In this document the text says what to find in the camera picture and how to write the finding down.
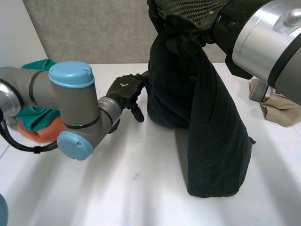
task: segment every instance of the orange cloth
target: orange cloth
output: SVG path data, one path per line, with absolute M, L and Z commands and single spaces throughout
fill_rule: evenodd
M 40 129 L 35 133 L 26 130 L 23 124 L 21 122 L 18 122 L 19 132 L 23 136 L 38 143 L 47 143 L 55 141 L 64 129 L 65 126 L 61 117 L 55 118 L 48 127 Z

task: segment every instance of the gray fabric panel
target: gray fabric panel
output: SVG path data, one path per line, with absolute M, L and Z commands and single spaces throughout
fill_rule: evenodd
M 157 33 L 146 0 L 23 0 L 49 58 L 90 64 L 146 63 Z M 224 62 L 217 46 L 205 47 Z

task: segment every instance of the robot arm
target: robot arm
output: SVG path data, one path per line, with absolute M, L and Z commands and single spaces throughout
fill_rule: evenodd
M 94 151 L 122 112 L 111 98 L 97 100 L 92 69 L 82 62 L 59 63 L 49 72 L 0 68 L 1 121 L 28 106 L 60 111 L 66 129 L 57 144 L 77 160 Z
M 301 105 L 300 0 L 149 0 L 149 5 L 164 23 L 184 24 L 182 37 L 199 46 L 216 43 L 233 75 L 255 76 Z

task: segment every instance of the black drawstring bag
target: black drawstring bag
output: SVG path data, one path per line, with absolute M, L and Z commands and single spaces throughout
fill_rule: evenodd
M 220 76 L 200 48 L 179 54 L 174 28 L 159 30 L 150 52 L 149 117 L 170 128 L 189 129 L 188 192 L 232 196 L 244 182 L 251 141 Z

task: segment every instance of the white table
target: white table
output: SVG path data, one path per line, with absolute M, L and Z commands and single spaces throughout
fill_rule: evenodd
M 145 122 L 124 111 L 119 129 L 86 161 L 59 150 L 34 155 L 8 147 L 0 159 L 0 193 L 9 205 L 9 226 L 300 225 L 301 125 L 283 128 L 264 120 L 259 104 L 248 99 L 249 81 L 232 76 L 225 64 L 215 67 L 257 141 L 237 195 L 201 199 L 187 193 L 182 174 L 187 134 L 150 121 L 143 92 Z M 143 73 L 147 65 L 92 68 L 101 97 L 116 77 Z M 36 145 L 19 133 L 14 138 Z

